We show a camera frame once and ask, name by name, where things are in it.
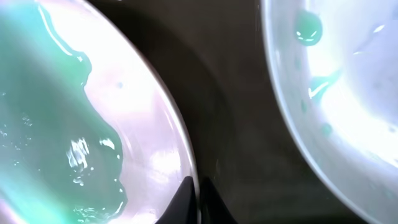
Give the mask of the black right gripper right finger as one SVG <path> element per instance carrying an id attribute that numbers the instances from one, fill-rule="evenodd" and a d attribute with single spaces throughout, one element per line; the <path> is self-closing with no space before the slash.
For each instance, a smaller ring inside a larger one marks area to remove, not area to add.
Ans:
<path id="1" fill-rule="evenodd" d="M 202 224 L 238 224 L 208 177 L 200 184 L 200 210 Z"/>

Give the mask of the grey serving tray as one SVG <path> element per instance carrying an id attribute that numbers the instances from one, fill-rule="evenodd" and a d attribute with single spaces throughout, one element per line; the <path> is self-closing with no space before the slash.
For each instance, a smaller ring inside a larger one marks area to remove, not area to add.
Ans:
<path id="1" fill-rule="evenodd" d="M 238 223 L 360 223 L 318 179 L 269 80 L 258 1 L 95 1 L 148 59 L 187 127 L 200 180 Z"/>

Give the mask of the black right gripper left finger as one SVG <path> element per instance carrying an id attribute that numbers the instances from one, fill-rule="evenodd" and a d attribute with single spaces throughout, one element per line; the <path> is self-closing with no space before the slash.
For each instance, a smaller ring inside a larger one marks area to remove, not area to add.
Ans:
<path id="1" fill-rule="evenodd" d="M 156 224 L 197 224 L 197 198 L 193 178 L 186 176 Z"/>

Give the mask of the white plate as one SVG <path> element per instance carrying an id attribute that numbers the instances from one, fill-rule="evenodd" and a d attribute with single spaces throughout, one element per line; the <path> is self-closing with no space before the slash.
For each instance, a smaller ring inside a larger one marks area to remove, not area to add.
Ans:
<path id="1" fill-rule="evenodd" d="M 397 0 L 265 0 L 275 97 L 318 178 L 370 223 L 397 222 Z"/>

